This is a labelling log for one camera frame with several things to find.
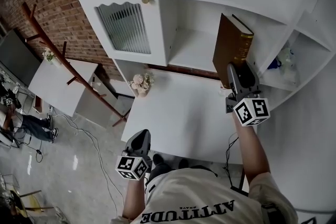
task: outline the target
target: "white table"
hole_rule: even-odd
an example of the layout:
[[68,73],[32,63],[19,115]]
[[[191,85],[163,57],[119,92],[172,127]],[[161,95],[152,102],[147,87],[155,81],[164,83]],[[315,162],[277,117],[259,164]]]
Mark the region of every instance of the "white table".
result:
[[[152,70],[154,86],[145,98],[136,98],[122,140],[148,129],[151,149],[175,156],[226,162],[229,138],[236,132],[220,81]],[[241,164],[239,143],[230,150],[230,163]]]
[[[94,79],[94,88],[99,94],[106,94],[105,100],[115,105],[117,99],[94,74],[97,63],[68,61],[88,83]],[[64,114],[73,116],[77,112],[91,122],[106,127],[112,112],[81,83],[74,81],[67,85],[71,78],[73,75],[64,66],[57,68],[43,60],[28,89]]]

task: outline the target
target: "black cable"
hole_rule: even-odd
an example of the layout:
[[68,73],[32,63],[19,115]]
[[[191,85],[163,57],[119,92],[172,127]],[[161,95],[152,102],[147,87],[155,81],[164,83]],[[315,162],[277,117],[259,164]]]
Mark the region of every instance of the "black cable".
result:
[[30,108],[28,110],[27,115],[29,115],[31,108],[33,107],[33,102],[34,102],[34,98],[32,98],[32,100],[31,100]]
[[[21,137],[21,138],[18,138],[18,139],[25,138],[28,129],[26,129],[26,128],[21,128],[21,127],[19,127],[19,128],[25,130],[25,135],[24,135],[23,137]],[[20,145],[25,145],[25,146],[27,146],[27,147],[29,147],[29,148],[35,150],[35,151],[36,151],[36,155],[35,155],[35,160],[36,160],[36,162],[37,162],[37,163],[41,163],[41,162],[42,162],[42,160],[43,160],[43,154],[42,154],[42,152],[41,152],[42,140],[40,140],[40,141],[41,141],[41,143],[40,143],[40,148],[37,150],[37,149],[35,149],[35,148],[29,146],[29,144],[30,144],[30,142],[31,142],[31,139],[32,139],[32,133],[30,133],[30,138],[29,138],[29,142],[28,142],[28,144],[25,143],[25,142],[19,142],[19,141],[14,137],[14,135],[13,135],[13,139],[16,141],[16,143],[17,143],[18,146],[20,146]],[[40,160],[40,161],[37,160],[37,155],[41,155],[41,160]]]
[[230,184],[231,184],[231,187],[233,187],[233,184],[232,184],[232,180],[231,180],[231,176],[230,176],[230,171],[229,171],[229,159],[230,159],[230,148],[234,145],[234,143],[238,140],[238,137],[229,144],[229,147],[228,149],[226,150],[225,152],[225,156],[226,156],[226,163],[225,163],[225,166],[223,167],[223,169],[226,171],[227,173],[227,176],[230,180]]
[[[29,95],[28,95],[27,93],[20,92],[20,91],[19,91],[18,93],[22,93],[22,94],[24,94],[24,95],[26,96],[26,99],[25,99],[25,101],[24,101],[24,103],[23,103],[23,106],[22,106],[22,112],[25,113],[26,115],[28,115],[28,114],[25,112],[25,104],[26,104],[26,101],[27,101]],[[33,101],[34,101],[34,99],[33,99],[32,102],[31,102],[31,105],[30,105],[30,108],[29,108],[28,113],[30,112],[30,109],[31,109],[31,107],[32,107],[32,105],[33,105]]]

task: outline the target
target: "book spine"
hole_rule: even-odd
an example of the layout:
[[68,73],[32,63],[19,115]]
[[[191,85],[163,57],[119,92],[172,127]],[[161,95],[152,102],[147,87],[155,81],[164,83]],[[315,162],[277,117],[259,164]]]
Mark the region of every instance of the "book spine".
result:
[[245,61],[252,44],[253,35],[241,34],[239,39],[239,48],[234,56],[233,63],[240,67]]

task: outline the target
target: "small flower pot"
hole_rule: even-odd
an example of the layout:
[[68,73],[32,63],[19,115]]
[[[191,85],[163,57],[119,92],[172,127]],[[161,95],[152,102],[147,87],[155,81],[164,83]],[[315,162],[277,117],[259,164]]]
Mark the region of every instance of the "small flower pot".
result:
[[146,97],[147,93],[148,93],[149,89],[147,90],[143,90],[143,89],[138,89],[138,97]]
[[50,62],[57,68],[60,68],[62,66],[62,63],[56,57],[53,57]]

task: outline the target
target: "marker cube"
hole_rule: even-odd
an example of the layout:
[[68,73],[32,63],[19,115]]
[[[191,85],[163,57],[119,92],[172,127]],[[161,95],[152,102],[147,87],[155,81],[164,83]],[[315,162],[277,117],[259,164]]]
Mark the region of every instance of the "marker cube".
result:
[[267,98],[244,98],[233,109],[242,126],[258,125],[270,117]]
[[115,169],[126,179],[140,180],[149,166],[141,157],[118,156]]

